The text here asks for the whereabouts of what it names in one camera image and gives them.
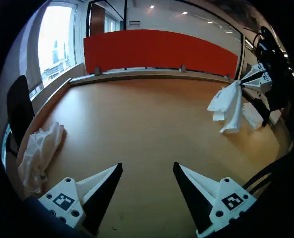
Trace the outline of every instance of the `black cable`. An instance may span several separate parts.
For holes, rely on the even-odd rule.
[[[254,43],[255,43],[256,38],[257,38],[259,35],[261,35],[261,33],[257,33],[256,36],[255,36],[254,39],[253,39],[253,48],[256,48],[256,47],[254,46]]]

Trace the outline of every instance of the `red panel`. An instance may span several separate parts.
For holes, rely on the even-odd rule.
[[[169,31],[126,30],[84,38],[86,71],[131,67],[199,70],[234,78],[238,57],[206,40]]]

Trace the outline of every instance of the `black chair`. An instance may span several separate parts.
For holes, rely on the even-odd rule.
[[[17,157],[18,153],[15,152],[12,148],[11,148],[11,135],[12,133],[9,132],[9,134],[7,135],[7,140],[6,140],[6,152],[11,153],[14,157]]]
[[[17,146],[20,147],[23,136],[35,116],[24,75],[13,83],[7,93],[7,113],[12,135]]]

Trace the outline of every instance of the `wooden table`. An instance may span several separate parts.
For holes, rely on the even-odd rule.
[[[254,131],[244,117],[239,133],[219,133],[224,123],[212,121],[207,107],[221,86],[227,84],[137,79],[70,88],[42,126],[57,121],[66,130],[45,190],[122,162],[99,237],[195,237],[173,163],[242,185],[279,151],[268,125]]]

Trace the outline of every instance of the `white towel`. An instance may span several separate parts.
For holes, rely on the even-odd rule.
[[[23,160],[18,167],[19,177],[29,192],[40,193],[42,183],[47,181],[44,171],[61,143],[63,129],[63,125],[55,122],[49,131],[39,129],[30,135]]]
[[[214,121],[224,121],[225,125],[220,133],[236,133],[241,126],[242,90],[240,81],[236,80],[226,88],[218,91],[208,106],[208,111],[213,111]]]

